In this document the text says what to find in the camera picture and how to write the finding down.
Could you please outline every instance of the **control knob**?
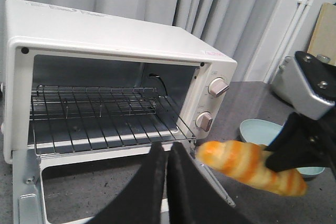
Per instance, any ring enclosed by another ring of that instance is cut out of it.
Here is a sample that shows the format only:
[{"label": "control knob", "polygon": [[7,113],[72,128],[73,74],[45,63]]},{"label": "control knob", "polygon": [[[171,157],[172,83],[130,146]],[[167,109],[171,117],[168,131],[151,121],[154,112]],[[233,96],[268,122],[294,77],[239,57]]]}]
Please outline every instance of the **control knob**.
[{"label": "control knob", "polygon": [[219,97],[221,96],[226,90],[228,90],[229,85],[225,83],[223,78],[216,78],[213,80],[208,88],[209,94],[211,94],[213,97]]},{"label": "control knob", "polygon": [[209,112],[203,112],[196,118],[196,126],[203,129],[205,132],[208,132],[210,130],[212,120],[212,116]]}]

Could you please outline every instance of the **oven rack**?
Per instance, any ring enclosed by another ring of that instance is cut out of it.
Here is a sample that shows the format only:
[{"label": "oven rack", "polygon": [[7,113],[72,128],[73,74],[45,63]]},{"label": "oven rack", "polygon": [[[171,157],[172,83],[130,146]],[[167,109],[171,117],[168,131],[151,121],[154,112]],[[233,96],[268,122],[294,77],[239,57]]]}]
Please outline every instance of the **oven rack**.
[{"label": "oven rack", "polygon": [[195,138],[179,111],[156,88],[38,86],[29,143],[57,154]]}]

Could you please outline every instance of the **bowl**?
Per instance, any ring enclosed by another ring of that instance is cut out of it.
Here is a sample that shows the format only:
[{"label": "bowl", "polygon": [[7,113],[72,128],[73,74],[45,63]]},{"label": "bowl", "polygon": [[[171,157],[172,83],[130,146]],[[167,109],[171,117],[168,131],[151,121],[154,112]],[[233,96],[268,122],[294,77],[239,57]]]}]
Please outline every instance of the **bowl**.
[{"label": "bowl", "polygon": [[[240,137],[245,142],[269,145],[279,134],[282,126],[260,119],[244,120],[239,127]],[[324,171],[324,167],[297,168],[303,178],[313,179]]]},{"label": "bowl", "polygon": [[325,169],[324,167],[315,167],[315,166],[297,168],[297,170],[299,171],[299,173],[301,173],[303,178],[314,178],[317,175],[321,174],[324,171],[324,169]]},{"label": "bowl", "polygon": [[240,137],[245,142],[269,145],[282,126],[260,119],[248,119],[240,124]]}]

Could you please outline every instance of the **bread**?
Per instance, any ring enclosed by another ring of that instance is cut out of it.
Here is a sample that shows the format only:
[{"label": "bread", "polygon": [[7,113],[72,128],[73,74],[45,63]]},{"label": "bread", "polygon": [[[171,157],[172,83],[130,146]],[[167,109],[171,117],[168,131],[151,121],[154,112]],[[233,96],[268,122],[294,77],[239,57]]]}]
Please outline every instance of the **bread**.
[{"label": "bread", "polygon": [[196,157],[211,168],[249,185],[283,196],[302,196],[307,184],[296,169],[274,172],[265,166],[271,152],[265,146],[243,143],[209,141],[202,144]]}]

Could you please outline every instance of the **white toaster oven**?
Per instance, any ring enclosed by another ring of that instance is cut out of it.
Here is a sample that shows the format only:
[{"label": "white toaster oven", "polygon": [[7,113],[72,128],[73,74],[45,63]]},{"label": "white toaster oven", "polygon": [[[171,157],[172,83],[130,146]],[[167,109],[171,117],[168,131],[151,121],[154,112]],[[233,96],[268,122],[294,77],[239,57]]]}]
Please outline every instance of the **white toaster oven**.
[{"label": "white toaster oven", "polygon": [[7,0],[5,29],[14,223],[49,223],[46,167],[145,154],[158,141],[192,151],[237,65],[178,27],[35,2]]}]

